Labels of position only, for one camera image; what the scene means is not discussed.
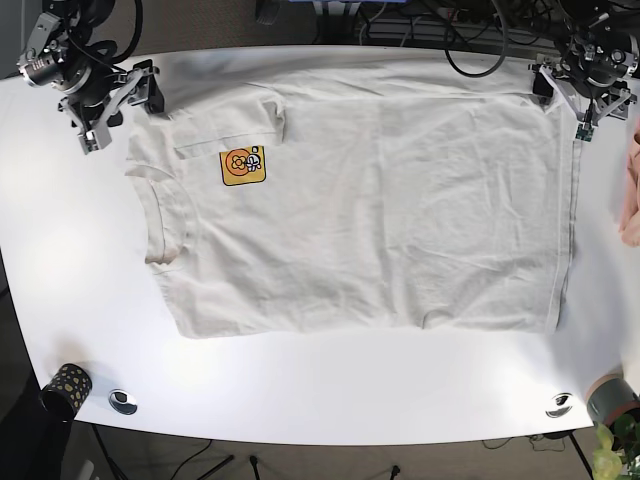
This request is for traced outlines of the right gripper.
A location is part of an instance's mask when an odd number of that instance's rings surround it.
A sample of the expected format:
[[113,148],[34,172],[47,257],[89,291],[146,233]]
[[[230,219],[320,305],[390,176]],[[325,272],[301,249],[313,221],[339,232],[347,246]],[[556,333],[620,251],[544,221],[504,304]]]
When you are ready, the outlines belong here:
[[141,106],[150,115],[165,111],[165,98],[156,76],[159,68],[152,60],[133,65],[124,73],[97,77],[91,73],[78,89],[64,91],[58,111],[66,114],[85,155],[104,150],[112,141],[110,129],[123,123],[121,108]]

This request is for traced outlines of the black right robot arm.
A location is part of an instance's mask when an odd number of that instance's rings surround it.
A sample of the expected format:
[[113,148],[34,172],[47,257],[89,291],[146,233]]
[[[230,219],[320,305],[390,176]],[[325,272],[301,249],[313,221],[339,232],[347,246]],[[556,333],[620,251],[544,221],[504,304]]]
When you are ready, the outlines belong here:
[[134,31],[123,52],[114,40],[92,43],[95,28],[112,14],[113,1],[45,1],[43,12],[17,67],[32,87],[50,85],[63,94],[58,110],[71,120],[84,153],[105,149],[110,130],[123,123],[121,107],[140,106],[150,115],[164,112],[165,98],[151,60],[119,66],[136,49],[143,30],[143,3],[134,3]]

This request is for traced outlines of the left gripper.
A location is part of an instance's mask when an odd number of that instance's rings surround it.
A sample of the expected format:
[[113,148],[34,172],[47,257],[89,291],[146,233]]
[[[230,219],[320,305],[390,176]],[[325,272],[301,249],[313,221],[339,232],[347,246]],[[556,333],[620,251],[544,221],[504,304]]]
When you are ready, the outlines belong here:
[[550,111],[560,104],[567,106],[576,118],[575,138],[579,141],[590,142],[599,123],[607,117],[626,121],[631,106],[639,100],[624,80],[580,83],[559,59],[537,58],[530,71],[532,93],[541,108]]

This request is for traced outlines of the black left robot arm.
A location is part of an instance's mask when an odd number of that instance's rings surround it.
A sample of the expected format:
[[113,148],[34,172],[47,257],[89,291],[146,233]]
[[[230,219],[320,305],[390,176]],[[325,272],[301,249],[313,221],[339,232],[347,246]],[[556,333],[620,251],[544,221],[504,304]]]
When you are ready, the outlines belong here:
[[[638,13],[611,1],[457,1],[444,20],[443,50],[457,73],[482,78],[497,71],[511,46],[552,44],[556,55],[539,52],[529,66],[532,93],[542,107],[561,98],[576,117],[576,139],[589,142],[601,120],[637,101],[627,80],[639,76],[639,33],[632,28]],[[482,21],[499,33],[499,56],[487,70],[471,73],[454,62],[454,43],[470,44],[454,26],[458,19]]]

